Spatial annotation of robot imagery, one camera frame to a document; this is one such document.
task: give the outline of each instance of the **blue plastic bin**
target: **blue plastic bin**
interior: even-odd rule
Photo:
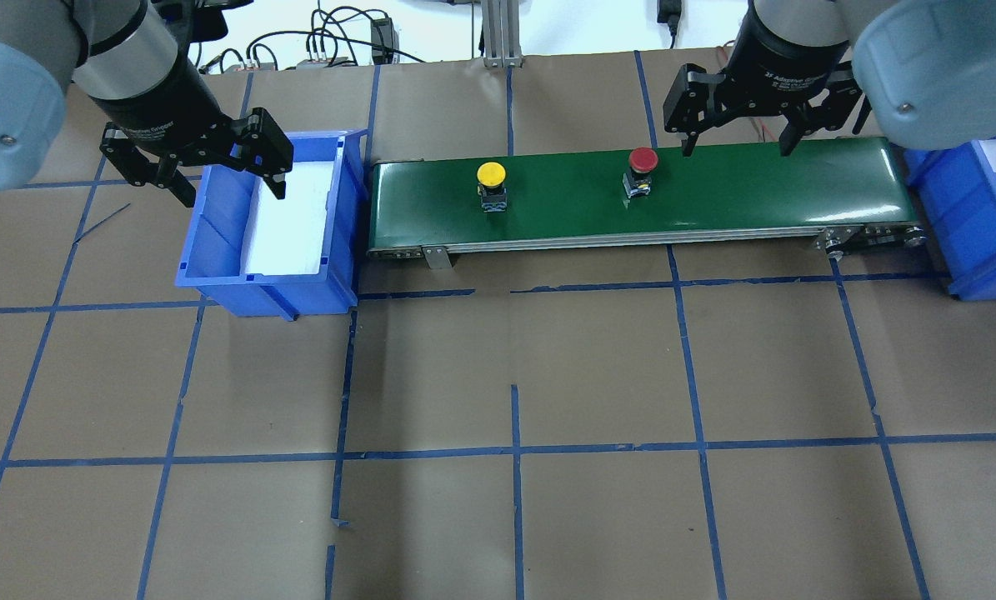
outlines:
[[[250,204],[260,178],[227,167],[206,167],[175,276],[179,288],[196,288],[240,318],[345,313],[357,305],[353,248],[357,215],[367,200],[360,155],[362,130],[289,133],[294,160],[333,160],[327,225],[319,273],[264,276],[242,273],[242,246]]]
[[[905,153],[962,300],[996,300],[996,173],[981,142]]]

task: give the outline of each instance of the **robotic arm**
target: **robotic arm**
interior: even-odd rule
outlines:
[[[841,62],[851,44],[852,63]],[[750,0],[723,71],[680,69],[664,126],[684,134],[689,156],[704,130],[781,114],[787,156],[802,137],[840,129],[863,95],[854,133],[874,110],[906,148],[996,136],[996,0]]]
[[[150,0],[0,0],[0,190],[42,166],[72,79],[108,115],[101,151],[132,185],[192,206],[178,168],[223,164],[284,197],[287,136],[262,107],[223,114]]]

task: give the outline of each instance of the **metal post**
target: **metal post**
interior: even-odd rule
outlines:
[[[519,0],[483,0],[483,64],[522,66]]]

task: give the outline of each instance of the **power adapter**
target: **power adapter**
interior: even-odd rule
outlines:
[[[398,48],[398,32],[394,31],[394,21],[383,17],[372,20],[372,64],[390,64],[396,62],[398,55],[391,50]]]
[[[679,32],[679,19],[683,16],[683,0],[657,0],[657,23],[667,23],[672,33],[672,43]]]

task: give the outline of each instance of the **green conveyor belt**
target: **green conveyor belt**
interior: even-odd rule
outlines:
[[[814,235],[826,225],[913,223],[916,212],[882,137],[658,149],[653,193],[627,201],[628,151],[379,164],[371,254],[616,246]],[[508,171],[509,209],[479,208],[475,171]]]

